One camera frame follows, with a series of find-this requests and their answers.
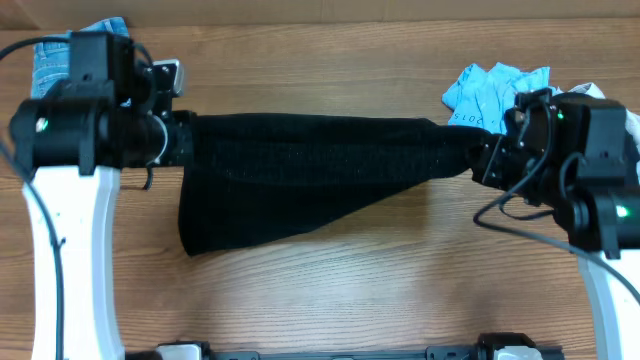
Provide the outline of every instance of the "light blue cloth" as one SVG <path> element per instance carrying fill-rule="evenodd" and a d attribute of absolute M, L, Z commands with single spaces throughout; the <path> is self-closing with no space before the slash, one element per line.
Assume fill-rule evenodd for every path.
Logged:
<path fill-rule="evenodd" d="M 127 25 L 121 17 L 99 21 L 83 31 L 109 31 L 115 34 L 129 36 Z M 40 43 L 34 46 L 33 74 L 31 82 L 31 97 L 43 97 L 49 88 L 60 79 L 69 76 L 69 45 L 64 43 Z"/>
<path fill-rule="evenodd" d="M 548 87 L 550 72 L 543 67 L 526 73 L 501 63 L 486 72 L 472 64 L 442 95 L 442 102 L 453 110 L 449 125 L 506 133 L 504 113 L 515 104 L 516 93 Z"/>

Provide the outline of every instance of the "green light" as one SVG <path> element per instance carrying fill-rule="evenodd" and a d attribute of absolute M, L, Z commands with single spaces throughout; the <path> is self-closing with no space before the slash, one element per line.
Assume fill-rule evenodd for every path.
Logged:
<path fill-rule="evenodd" d="M 620 205 L 616 205 L 616 213 L 618 214 L 618 217 L 627 217 L 631 215 L 631 213 L 629 212 L 629 209 Z"/>

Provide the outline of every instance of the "robotic arm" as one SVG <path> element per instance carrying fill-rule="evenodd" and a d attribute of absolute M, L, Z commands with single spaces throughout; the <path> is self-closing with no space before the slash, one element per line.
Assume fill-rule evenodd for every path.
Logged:
<path fill-rule="evenodd" d="M 11 121 L 34 238 L 33 359 L 53 354 L 72 360 L 205 359 L 206 346 L 194 343 L 125 355 L 113 305 L 111 231 L 120 169 L 144 167 L 151 179 L 153 167 L 182 166 L 193 156 L 194 114 L 171 108 L 182 94 L 182 67 L 177 60 L 154 63 L 144 48 L 109 33 L 72 33 L 69 42 L 69 80 L 43 99 L 23 102 Z M 135 62 L 135 49 L 146 63 Z M 534 237 L 480 220 L 491 207 L 519 195 L 531 205 L 552 207 L 569 234 L 566 249 L 583 254 L 579 268 L 593 309 L 599 359 L 640 358 L 633 343 L 640 324 L 640 295 L 633 289 L 640 287 L 640 191 L 638 159 L 626 152 L 633 143 L 625 116 L 614 101 L 552 98 L 547 90 L 521 94 L 506 116 L 508 134 L 486 136 L 468 151 L 473 180 L 506 191 L 478 213 L 479 225 Z M 54 243 L 54 251 L 51 233 L 64 243 Z M 469 353 L 470 359 L 523 359 L 534 346 L 530 340 L 489 342 L 479 344 L 483 350 Z M 455 360 L 449 353 L 443 359 Z"/>

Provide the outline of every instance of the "blue denim fabric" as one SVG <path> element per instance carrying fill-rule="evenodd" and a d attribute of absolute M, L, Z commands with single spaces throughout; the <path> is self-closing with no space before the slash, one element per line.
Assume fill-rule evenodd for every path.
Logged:
<path fill-rule="evenodd" d="M 99 21 L 83 31 L 109 31 L 118 35 L 129 36 L 127 25 L 121 17 Z M 69 45 L 63 43 L 46 43 L 34 46 L 33 74 L 31 83 L 31 97 L 43 97 L 49 88 L 60 79 L 69 76 Z"/>

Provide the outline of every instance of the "black fabric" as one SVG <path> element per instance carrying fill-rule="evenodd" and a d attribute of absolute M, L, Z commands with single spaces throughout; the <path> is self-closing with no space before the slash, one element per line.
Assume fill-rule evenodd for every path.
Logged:
<path fill-rule="evenodd" d="M 179 228 L 189 255 L 313 231 L 468 169 L 486 133 L 426 119 L 238 114 L 192 123 Z"/>

